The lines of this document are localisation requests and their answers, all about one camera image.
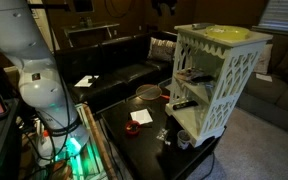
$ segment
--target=white shelf unit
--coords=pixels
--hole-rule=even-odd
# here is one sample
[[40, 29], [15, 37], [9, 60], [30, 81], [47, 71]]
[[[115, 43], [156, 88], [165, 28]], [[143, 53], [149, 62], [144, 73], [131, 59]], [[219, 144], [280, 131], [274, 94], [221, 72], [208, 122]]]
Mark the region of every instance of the white shelf unit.
[[[178, 30], [170, 102], [165, 111], [185, 129], [193, 147], [206, 139], [221, 136], [267, 40], [271, 35], [250, 32], [246, 40], [226, 41], [210, 38], [205, 29], [191, 25]], [[203, 69], [214, 77], [210, 83], [191, 84], [176, 78], [178, 71]], [[195, 100], [199, 105], [174, 111], [173, 105]]]

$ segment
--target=window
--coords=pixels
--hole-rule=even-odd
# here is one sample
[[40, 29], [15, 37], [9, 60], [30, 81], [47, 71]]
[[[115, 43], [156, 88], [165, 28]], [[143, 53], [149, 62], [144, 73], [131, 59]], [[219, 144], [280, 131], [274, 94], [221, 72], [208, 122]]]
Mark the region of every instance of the window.
[[288, 0], [269, 0], [259, 25], [254, 28], [288, 34]]

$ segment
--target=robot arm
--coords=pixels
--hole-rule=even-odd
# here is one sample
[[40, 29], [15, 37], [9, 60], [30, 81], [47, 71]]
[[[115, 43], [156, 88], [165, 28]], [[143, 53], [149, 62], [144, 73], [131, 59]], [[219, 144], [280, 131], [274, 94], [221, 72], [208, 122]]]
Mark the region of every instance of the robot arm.
[[19, 90], [23, 100], [34, 107], [54, 141], [38, 142], [44, 158], [56, 154], [76, 155], [63, 144], [70, 139], [82, 147], [88, 133], [79, 122], [79, 116], [69, 93], [58, 74], [56, 62], [49, 51], [25, 0], [0, 0], [0, 52], [19, 70]]

